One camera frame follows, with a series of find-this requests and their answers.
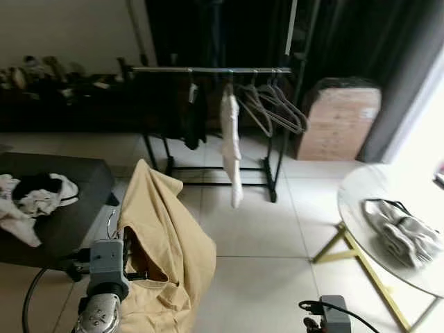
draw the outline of tan jacket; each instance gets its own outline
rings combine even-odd
[[[121,333],[188,333],[216,267],[216,246],[177,199],[183,184],[137,163],[122,204],[119,229],[131,238]]]

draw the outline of wire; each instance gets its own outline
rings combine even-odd
[[[357,320],[361,321],[361,323],[363,323],[368,328],[370,328],[372,331],[374,331],[374,333],[379,333],[378,330],[376,330],[371,324],[369,324],[363,318],[361,318],[357,314],[354,314],[351,311],[348,311],[347,309],[343,309],[342,307],[337,307],[336,305],[333,305],[333,304],[330,304],[330,303],[327,303],[327,302],[321,302],[321,301],[318,301],[318,300],[303,300],[302,302],[299,302],[298,305],[299,305],[299,307],[301,309],[306,310],[306,311],[310,311],[310,309],[304,307],[304,305],[321,305],[321,306],[324,306],[324,307],[331,307],[332,309],[338,310],[340,312],[343,312],[345,314],[349,314],[349,315],[355,317]]]
[[[33,292],[35,289],[35,286],[37,286],[37,283],[39,282],[40,278],[46,272],[47,268],[42,268],[39,273],[34,277],[34,280],[31,282],[31,285],[29,286],[28,292],[26,293],[25,301],[23,302],[23,309],[22,309],[22,329],[23,333],[29,333],[29,326],[28,326],[28,308],[29,308],[29,301],[31,300],[31,297],[33,296]]]

